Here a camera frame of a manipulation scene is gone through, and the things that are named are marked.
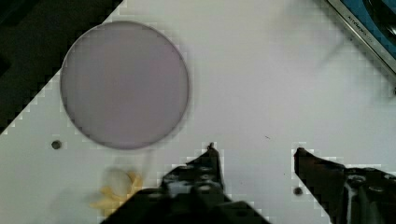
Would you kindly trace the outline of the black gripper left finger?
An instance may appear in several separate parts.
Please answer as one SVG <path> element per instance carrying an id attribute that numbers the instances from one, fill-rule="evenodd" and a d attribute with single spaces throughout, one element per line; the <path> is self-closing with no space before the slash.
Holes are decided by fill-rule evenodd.
<path id="1" fill-rule="evenodd" d="M 215 144 L 210 143 L 206 151 L 184 165 L 171 170 L 163 176 L 161 188 L 171 197 L 178 194 L 189 194 L 196 189 L 217 189 L 224 192 L 219 152 Z"/>

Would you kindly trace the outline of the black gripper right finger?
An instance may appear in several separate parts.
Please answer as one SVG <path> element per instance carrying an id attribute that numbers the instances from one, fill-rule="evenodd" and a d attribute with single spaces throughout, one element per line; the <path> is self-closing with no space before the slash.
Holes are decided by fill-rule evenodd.
<path id="1" fill-rule="evenodd" d="M 395 176 L 375 168 L 347 168 L 302 147 L 294 172 L 328 214 L 332 224 L 396 224 Z"/>

